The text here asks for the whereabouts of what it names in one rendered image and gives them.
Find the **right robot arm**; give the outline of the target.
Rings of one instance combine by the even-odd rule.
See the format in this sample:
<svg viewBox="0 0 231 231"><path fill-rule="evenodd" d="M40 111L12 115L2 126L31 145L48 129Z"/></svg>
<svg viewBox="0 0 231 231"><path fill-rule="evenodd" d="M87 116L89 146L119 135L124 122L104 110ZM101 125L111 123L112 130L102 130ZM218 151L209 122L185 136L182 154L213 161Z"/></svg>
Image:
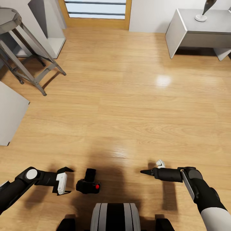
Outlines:
<svg viewBox="0 0 231 231"><path fill-rule="evenodd" d="M195 167L165 168L162 160L156 162L158 167L141 170L140 173L154 175L161 181L185 183L191 198L197 204L207 231L231 231L231 215L220 202L216 190L209 187L202 174Z"/></svg>

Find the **digital camera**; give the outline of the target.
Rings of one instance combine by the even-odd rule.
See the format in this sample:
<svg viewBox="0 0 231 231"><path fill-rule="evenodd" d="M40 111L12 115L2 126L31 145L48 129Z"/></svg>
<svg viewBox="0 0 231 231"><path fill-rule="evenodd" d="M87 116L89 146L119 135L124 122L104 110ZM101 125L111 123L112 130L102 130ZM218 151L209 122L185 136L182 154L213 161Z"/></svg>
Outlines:
<svg viewBox="0 0 231 231"><path fill-rule="evenodd" d="M101 182L98 184L94 181L96 169L87 168L85 178L80 179L76 184L76 190L83 194L94 193L97 194L101 188Z"/></svg>

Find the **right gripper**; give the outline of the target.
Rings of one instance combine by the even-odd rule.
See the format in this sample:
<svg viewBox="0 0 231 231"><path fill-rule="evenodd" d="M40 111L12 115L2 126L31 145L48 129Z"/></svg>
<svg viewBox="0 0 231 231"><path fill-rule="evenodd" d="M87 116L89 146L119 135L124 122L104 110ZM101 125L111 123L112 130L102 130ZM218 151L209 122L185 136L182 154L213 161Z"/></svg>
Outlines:
<svg viewBox="0 0 231 231"><path fill-rule="evenodd" d="M161 181L170 181L173 182L171 176L171 168L156 168L152 170L141 170L140 173L154 175L155 179L160 179Z"/></svg>

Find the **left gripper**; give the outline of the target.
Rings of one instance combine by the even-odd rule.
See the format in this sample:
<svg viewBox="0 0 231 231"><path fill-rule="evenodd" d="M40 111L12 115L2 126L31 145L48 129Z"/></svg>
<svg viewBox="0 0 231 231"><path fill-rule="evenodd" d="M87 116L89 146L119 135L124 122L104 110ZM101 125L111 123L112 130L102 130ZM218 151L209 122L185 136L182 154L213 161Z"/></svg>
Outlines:
<svg viewBox="0 0 231 231"><path fill-rule="evenodd" d="M68 172L73 172L72 169L64 167L65 171ZM59 181L56 180L57 174L61 174L64 172L64 168L61 168L59 170L57 170L57 173L55 172L49 172L50 173L50 178L48 180L48 182L45 184L45 186L53 186L53 190L52 193L58 193L58 183Z"/></svg>

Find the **robot trunk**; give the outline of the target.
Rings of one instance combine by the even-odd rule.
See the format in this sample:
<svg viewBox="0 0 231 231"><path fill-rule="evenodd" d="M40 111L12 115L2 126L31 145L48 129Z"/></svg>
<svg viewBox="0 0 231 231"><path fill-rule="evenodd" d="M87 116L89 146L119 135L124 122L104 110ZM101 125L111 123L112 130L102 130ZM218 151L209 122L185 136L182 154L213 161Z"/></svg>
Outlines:
<svg viewBox="0 0 231 231"><path fill-rule="evenodd" d="M96 203L90 231L141 231L135 203Z"/></svg>

